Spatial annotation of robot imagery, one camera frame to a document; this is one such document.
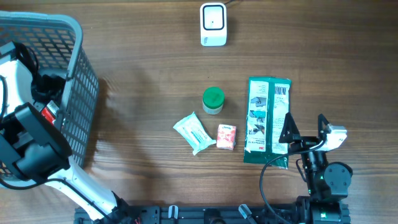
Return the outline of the green lid jar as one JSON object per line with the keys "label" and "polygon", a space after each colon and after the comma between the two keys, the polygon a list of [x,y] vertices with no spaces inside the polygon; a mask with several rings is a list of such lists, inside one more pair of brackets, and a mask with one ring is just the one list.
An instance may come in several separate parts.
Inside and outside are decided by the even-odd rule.
{"label": "green lid jar", "polygon": [[221,88],[209,87],[202,96],[203,110],[208,114],[218,114],[223,109],[224,100],[225,95]]}

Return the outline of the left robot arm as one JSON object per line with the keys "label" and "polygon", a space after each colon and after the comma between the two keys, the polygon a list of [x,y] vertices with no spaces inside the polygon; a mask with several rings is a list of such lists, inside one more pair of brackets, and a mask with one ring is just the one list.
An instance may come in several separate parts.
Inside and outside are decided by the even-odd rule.
{"label": "left robot arm", "polygon": [[58,189],[96,222],[132,221],[129,205],[73,160],[64,135],[31,103],[1,113],[1,129],[1,161],[18,179]]}

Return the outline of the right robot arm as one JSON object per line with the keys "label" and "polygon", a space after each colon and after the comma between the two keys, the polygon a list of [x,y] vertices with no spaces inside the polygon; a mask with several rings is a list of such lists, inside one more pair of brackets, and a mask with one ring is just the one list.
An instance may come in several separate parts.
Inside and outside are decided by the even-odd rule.
{"label": "right robot arm", "polygon": [[348,196],[353,170],[342,162],[328,162],[326,154],[342,145],[347,138],[343,126],[335,126],[318,115],[318,135],[301,136],[290,113],[285,115],[279,142],[289,145],[288,151],[300,154],[308,188],[308,197],[299,196],[290,216],[293,223],[351,223]]}

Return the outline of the light green wet wipes pack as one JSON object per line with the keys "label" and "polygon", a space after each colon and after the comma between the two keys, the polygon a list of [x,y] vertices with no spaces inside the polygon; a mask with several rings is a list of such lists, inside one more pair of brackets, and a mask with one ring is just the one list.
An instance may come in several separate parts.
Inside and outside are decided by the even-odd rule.
{"label": "light green wet wipes pack", "polygon": [[216,140],[208,135],[195,112],[178,121],[173,128],[189,143],[194,156],[216,144]]}

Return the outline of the green 3M gloves bag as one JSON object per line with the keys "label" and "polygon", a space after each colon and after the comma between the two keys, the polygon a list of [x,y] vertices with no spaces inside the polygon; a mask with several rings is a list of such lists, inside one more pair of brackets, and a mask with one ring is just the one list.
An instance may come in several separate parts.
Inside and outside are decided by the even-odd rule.
{"label": "green 3M gloves bag", "polygon": [[279,138],[290,111],[291,84],[283,78],[249,78],[243,162],[266,164],[288,153],[288,145]]}

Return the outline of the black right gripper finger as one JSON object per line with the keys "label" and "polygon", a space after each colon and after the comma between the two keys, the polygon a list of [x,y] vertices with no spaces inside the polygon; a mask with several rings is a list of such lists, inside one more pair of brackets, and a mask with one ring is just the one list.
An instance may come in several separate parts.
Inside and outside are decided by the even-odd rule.
{"label": "black right gripper finger", "polygon": [[323,114],[318,115],[318,137],[320,140],[326,139],[326,134],[328,133],[329,121],[325,118]]}
{"label": "black right gripper finger", "polygon": [[285,115],[284,125],[280,134],[279,143],[293,143],[300,141],[300,132],[290,112]]}

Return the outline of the small red packet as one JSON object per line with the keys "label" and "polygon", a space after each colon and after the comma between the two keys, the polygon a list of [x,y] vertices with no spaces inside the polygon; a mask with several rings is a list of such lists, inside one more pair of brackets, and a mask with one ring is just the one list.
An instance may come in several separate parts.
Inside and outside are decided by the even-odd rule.
{"label": "small red packet", "polygon": [[51,100],[47,105],[41,110],[40,114],[50,123],[55,124],[59,112],[59,107],[56,102]]}

